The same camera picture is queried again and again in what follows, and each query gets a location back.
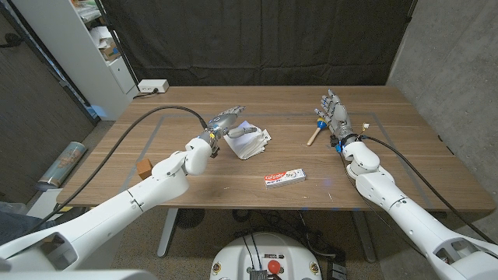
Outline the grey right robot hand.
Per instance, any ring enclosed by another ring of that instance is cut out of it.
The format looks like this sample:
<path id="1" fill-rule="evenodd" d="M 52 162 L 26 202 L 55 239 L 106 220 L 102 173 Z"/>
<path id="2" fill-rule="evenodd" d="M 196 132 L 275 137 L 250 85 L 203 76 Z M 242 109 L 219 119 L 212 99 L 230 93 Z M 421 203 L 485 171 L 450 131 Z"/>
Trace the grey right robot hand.
<path id="1" fill-rule="evenodd" d="M 331 133 L 339 140 L 346 139 L 353 133 L 349 115 L 338 95 L 331 89 L 327 96 L 322 96 L 321 108 L 314 112 L 325 120 Z"/>

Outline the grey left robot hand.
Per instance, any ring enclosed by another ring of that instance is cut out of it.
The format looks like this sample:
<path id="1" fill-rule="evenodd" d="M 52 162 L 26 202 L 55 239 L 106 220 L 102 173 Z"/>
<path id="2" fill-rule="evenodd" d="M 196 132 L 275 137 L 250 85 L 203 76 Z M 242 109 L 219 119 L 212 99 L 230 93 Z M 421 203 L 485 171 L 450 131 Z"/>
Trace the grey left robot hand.
<path id="1" fill-rule="evenodd" d="M 217 153 L 219 146 L 217 142 L 225 135 L 229 138 L 239 138 L 242 135 L 257 131 L 256 127 L 239 128 L 234 124 L 238 116 L 245 110 L 243 106 L 235 106 L 219 113 L 212 118 L 207 128 L 199 135 L 199 138 L 205 140 L 212 149 L 212 154 Z"/>

